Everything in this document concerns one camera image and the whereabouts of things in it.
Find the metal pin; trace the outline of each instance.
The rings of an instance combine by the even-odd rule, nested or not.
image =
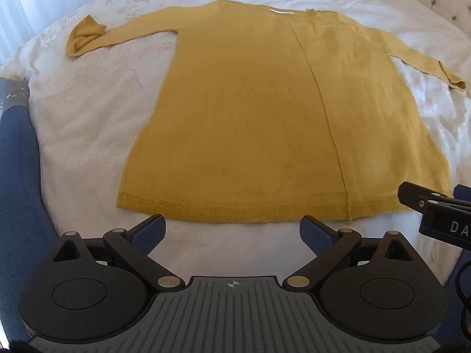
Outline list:
[[[307,287],[311,281],[305,276],[291,276],[287,282],[292,287],[302,288]]]
[[[180,284],[180,279],[175,276],[163,276],[157,280],[157,284],[164,288],[173,288]]]

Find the sweater sleeve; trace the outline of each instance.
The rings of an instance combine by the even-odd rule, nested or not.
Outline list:
[[[209,17],[217,12],[218,8],[218,0],[194,7],[171,6],[143,14],[107,31],[105,31],[105,25],[98,24],[89,15],[72,30],[65,53],[68,56],[77,57],[103,46],[121,44],[156,32],[178,33],[179,30]]]
[[[361,30],[366,38],[381,47],[388,55],[400,58],[404,63],[423,73],[440,78],[452,88],[466,90],[466,83],[441,61],[408,47],[401,39],[384,30],[367,27],[361,27]]]

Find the yellow sweater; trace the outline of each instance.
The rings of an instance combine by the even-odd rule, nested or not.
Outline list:
[[[105,31],[90,16],[69,56],[178,33],[117,206],[206,222],[352,219],[405,209],[411,181],[450,193],[449,167],[389,56],[465,83],[440,61],[335,11],[218,0]]]

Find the floral patterned bedspread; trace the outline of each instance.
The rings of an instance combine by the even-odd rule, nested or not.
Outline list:
[[[100,237],[146,218],[116,208],[115,200],[124,162],[154,109],[177,41],[173,33],[158,33],[71,59],[64,51],[70,31],[87,14],[112,28],[163,7],[210,1],[96,0],[31,39],[0,68],[0,76],[29,80],[31,118],[41,149],[43,199],[59,234],[75,230],[84,238]],[[441,59],[471,85],[471,40],[416,0],[237,1],[340,11]],[[433,76],[394,61],[433,139],[448,158],[453,183],[471,185],[469,98]],[[381,237],[390,229],[401,231],[444,282],[460,250],[419,235],[419,223],[417,213],[404,212],[356,220],[348,227],[370,237]],[[313,258],[300,240],[297,223],[191,224],[168,219],[167,225],[165,240],[150,256],[185,280],[191,275],[283,279]]]

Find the vertical seam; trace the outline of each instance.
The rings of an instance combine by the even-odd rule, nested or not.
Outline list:
[[[309,62],[308,55],[306,54],[306,51],[304,50],[304,48],[302,46],[302,43],[301,43],[301,41],[298,37],[298,34],[294,30],[293,26],[291,24],[289,24],[289,26],[290,26],[291,30],[293,31],[293,34],[296,37],[296,39],[298,41],[298,44],[299,44],[300,48],[302,49],[302,51],[304,53],[304,58],[306,59],[306,63],[308,64],[309,70],[311,71],[311,75],[314,78],[314,81],[316,82],[317,91],[319,92],[319,97],[321,98],[322,107],[324,108],[324,114],[326,115],[327,128],[329,130],[330,138],[332,139],[332,144],[334,145],[335,155],[337,156],[337,162],[338,162],[339,169],[340,169],[340,176],[341,176],[342,183],[343,183],[343,190],[345,191],[345,207],[346,207],[346,212],[347,212],[347,219],[352,220],[353,218],[352,218],[352,215],[351,215],[351,208],[350,208],[350,195],[349,195],[349,192],[347,190],[347,184],[345,182],[345,171],[343,169],[342,162],[341,162],[341,159],[340,159],[339,150],[338,150],[337,144],[335,142],[334,135],[332,133],[332,128],[331,128],[331,125],[330,125],[329,116],[327,114],[326,104],[325,104],[324,99],[322,97],[321,89],[319,88],[319,83],[317,82],[317,78],[316,78],[316,76],[314,74],[314,71],[312,70],[311,64]]]

